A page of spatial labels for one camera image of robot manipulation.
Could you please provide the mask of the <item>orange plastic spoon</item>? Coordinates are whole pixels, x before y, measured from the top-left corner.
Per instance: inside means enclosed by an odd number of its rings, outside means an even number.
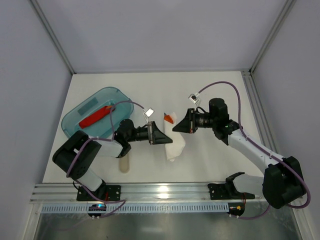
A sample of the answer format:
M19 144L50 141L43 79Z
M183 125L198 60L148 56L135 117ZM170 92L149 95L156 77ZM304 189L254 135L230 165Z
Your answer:
M167 114L166 116L164 116L164 121L166 121L166 122L168 122L168 123L171 123L171 124L174 124L175 123L175 120L174 120L174 118L171 116L171 115L169 115L169 114Z

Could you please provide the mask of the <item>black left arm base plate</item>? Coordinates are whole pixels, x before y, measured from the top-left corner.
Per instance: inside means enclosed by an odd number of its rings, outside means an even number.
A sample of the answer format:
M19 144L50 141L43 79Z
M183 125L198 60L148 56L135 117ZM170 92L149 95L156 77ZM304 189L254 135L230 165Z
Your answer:
M76 200L78 202L100 201L100 202L118 202L121 200L121 186L115 184L106 184L104 181L95 191L89 190L82 184L77 187Z

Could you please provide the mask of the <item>white paper napkin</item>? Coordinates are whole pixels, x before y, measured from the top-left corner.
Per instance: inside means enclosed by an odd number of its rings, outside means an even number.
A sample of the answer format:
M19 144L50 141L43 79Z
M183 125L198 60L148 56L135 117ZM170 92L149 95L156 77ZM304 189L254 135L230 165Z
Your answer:
M170 113L174 118L174 124L164 121L164 133L172 139L172 143L165 144L166 159L170 162L174 162L179 157L186 145L186 141L180 132L174 132L173 127L177 125L177 115L175 112Z

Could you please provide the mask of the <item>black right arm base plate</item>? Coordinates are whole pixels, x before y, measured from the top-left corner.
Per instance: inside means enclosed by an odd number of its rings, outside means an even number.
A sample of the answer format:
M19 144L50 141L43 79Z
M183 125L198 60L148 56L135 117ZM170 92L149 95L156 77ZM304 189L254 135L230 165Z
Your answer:
M233 180L237 177L244 175L244 172L237 172L225 179L224 183L209 183L207 185L209 189L211 200L244 200L255 199L255 195L248 192L239 192L233 183Z

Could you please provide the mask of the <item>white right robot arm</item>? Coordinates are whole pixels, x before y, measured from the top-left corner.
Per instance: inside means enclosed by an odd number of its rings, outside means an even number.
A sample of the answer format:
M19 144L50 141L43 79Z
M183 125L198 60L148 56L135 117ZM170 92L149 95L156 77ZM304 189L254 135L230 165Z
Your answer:
M210 128L218 140L243 154L263 173L263 177L241 172L232 175L231 185L237 192L263 196L275 209L307 194L300 163L296 158L285 158L250 140L240 125L230 119L223 99L211 99L208 107L208 112L201 107L189 108L172 130L194 134L199 128Z

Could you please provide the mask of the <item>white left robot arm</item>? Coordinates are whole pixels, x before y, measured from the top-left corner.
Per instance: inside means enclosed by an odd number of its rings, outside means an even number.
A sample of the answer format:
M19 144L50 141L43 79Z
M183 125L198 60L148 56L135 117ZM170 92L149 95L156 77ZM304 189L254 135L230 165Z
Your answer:
M106 142L106 155L122 159L131 150L131 142L148 141L150 145L171 144L173 140L165 135L154 121L144 126L135 127L130 119L120 122L114 139L90 138L82 130L74 133L53 155L52 161L60 167L68 178L80 184L77 193L78 201L115 201L119 196L112 196L112 190L95 172L91 164Z

